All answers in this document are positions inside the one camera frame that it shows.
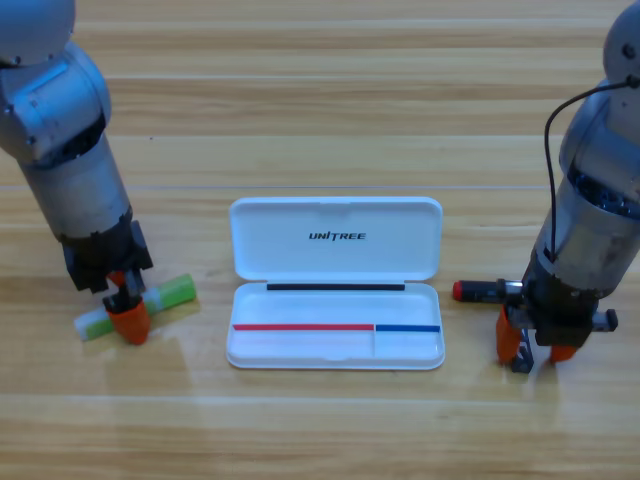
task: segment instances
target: red line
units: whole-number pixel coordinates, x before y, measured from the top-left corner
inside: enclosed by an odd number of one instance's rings
[[[234,330],[243,331],[373,331],[374,326],[366,323],[356,324],[299,324],[299,323],[271,323],[271,324],[255,324],[241,323],[233,326]]]

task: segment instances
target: blue line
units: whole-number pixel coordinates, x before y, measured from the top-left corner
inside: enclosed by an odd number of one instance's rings
[[[440,327],[437,325],[376,325],[376,332],[440,333]]]

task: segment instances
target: wood grain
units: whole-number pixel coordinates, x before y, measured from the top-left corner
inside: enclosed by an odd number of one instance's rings
[[[520,278],[549,208],[541,133],[602,78],[630,0],[79,0],[112,91],[109,139],[155,260],[197,302],[142,347],[82,343],[77,292],[0,153],[0,478],[640,477],[636,261],[619,330],[529,377],[495,361],[493,307],[458,279]],[[557,152],[572,113],[553,129]],[[445,212],[447,358],[431,372],[231,367],[228,208],[247,196],[426,195]]]
[[[560,141],[552,139],[554,151]],[[109,142],[134,187],[543,189],[548,183],[539,136],[112,136]],[[17,164],[2,152],[0,170],[0,186],[27,188]]]

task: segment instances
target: white plastic case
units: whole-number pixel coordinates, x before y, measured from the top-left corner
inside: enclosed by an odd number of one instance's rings
[[[429,370],[445,342],[442,208],[426,197],[245,198],[227,358],[240,368]]]

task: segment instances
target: unitree logo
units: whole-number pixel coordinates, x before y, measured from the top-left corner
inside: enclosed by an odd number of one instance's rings
[[[365,240],[367,238],[366,233],[310,233],[309,240]]]

